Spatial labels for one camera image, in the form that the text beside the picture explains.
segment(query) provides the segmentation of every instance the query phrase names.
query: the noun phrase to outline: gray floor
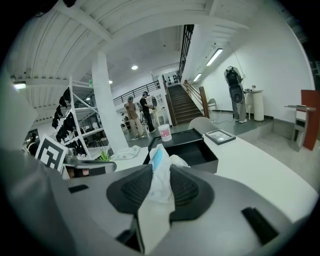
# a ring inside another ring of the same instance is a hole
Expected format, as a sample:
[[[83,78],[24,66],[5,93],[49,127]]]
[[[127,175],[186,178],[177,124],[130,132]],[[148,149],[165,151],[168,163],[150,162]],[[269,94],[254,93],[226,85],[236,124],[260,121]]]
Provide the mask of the gray floor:
[[[229,112],[211,112],[210,119],[214,121],[213,124],[216,127],[233,135],[244,134],[273,122],[268,119],[263,122],[256,122],[253,118],[249,120],[247,117],[247,122],[239,123],[234,121],[232,113]]]

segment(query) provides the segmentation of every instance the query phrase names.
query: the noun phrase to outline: small plant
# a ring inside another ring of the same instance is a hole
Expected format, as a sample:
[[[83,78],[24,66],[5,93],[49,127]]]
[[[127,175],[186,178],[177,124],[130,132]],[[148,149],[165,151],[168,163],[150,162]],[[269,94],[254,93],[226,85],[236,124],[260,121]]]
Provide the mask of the small plant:
[[[110,157],[109,157],[108,152],[104,151],[104,150],[101,150],[99,160],[103,161],[103,162],[109,162],[110,161]]]

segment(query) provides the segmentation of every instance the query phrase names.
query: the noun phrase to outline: white column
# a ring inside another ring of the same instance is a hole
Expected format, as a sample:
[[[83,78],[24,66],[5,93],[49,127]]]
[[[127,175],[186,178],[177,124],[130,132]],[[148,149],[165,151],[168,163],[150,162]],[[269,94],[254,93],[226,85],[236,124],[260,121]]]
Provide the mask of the white column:
[[[105,135],[113,152],[128,147],[121,122],[116,113],[107,68],[107,57],[98,52],[92,62],[92,83],[96,106],[100,115]]]

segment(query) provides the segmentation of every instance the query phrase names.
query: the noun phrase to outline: black tray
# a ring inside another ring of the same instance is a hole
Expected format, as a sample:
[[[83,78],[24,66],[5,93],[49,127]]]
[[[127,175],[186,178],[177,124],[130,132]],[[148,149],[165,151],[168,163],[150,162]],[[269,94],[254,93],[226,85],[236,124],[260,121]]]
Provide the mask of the black tray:
[[[172,140],[166,142],[162,141],[161,136],[154,137],[148,146],[148,151],[150,152],[151,149],[156,148],[158,144],[162,144],[163,147],[167,149],[170,147],[180,146],[186,143],[204,140],[203,135],[194,128],[190,130],[172,133],[171,136]]]
[[[156,148],[158,144],[163,145],[169,156],[177,155],[195,169],[210,173],[217,172],[218,158],[196,129],[173,133],[172,140],[167,142],[163,142],[161,137],[155,137],[148,146],[148,150]],[[148,153],[143,164],[146,165],[149,161],[150,154]]]

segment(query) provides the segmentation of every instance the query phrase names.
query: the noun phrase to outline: gray chair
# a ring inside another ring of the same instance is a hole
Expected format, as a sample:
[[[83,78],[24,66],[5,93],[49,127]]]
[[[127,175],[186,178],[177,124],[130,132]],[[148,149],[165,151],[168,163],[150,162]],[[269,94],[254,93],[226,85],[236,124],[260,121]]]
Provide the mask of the gray chair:
[[[197,117],[191,120],[188,130],[192,128],[195,128],[201,134],[205,134],[218,129],[209,118],[206,118],[204,116]]]
[[[215,107],[215,110],[218,111],[217,102],[214,98],[211,98],[208,102],[209,111],[210,111],[210,107]]]

